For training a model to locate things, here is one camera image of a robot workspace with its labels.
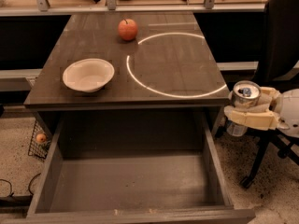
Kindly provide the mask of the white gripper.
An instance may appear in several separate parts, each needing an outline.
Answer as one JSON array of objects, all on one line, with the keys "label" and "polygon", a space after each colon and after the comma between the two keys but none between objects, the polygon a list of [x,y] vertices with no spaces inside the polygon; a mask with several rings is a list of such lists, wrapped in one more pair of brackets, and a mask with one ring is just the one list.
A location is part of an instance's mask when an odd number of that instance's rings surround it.
[{"label": "white gripper", "polygon": [[264,112],[238,111],[230,105],[224,107],[228,120],[252,129],[267,131],[276,127],[284,134],[299,138],[299,89],[280,94],[272,87],[261,87],[259,107]]}]

